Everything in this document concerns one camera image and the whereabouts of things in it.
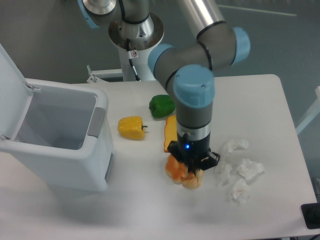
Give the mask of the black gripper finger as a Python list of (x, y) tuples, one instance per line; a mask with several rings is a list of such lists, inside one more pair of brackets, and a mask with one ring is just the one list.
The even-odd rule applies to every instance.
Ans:
[(201, 170), (208, 170), (210, 168), (213, 168), (218, 165), (220, 158), (220, 154), (213, 151), (209, 151), (208, 156), (206, 156), (204, 159), (200, 161), (199, 168)]
[(178, 141), (171, 141), (167, 147), (169, 153), (179, 162), (184, 165), (187, 164), (187, 153)]

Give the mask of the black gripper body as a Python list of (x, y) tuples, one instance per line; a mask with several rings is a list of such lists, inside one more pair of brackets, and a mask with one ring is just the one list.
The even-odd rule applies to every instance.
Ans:
[(178, 135), (177, 141), (182, 145), (186, 151), (186, 167), (188, 172), (195, 173), (200, 170), (199, 165), (201, 160), (208, 156), (210, 152), (210, 136), (209, 133), (205, 138), (200, 140), (189, 140), (185, 134), (183, 137)]

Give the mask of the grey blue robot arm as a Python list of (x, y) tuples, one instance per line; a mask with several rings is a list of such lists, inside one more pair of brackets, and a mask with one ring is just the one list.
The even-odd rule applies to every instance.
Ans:
[(108, 25), (120, 59), (120, 69), (90, 71), (91, 79), (114, 74), (124, 81), (157, 80), (175, 104), (177, 140), (169, 143), (168, 151), (189, 172), (215, 167), (220, 156), (209, 146), (213, 72), (248, 56), (248, 34), (229, 27), (213, 0), (178, 2), (196, 38), (181, 50), (162, 43), (163, 23), (147, 0), (80, 0), (78, 5), (91, 28)]

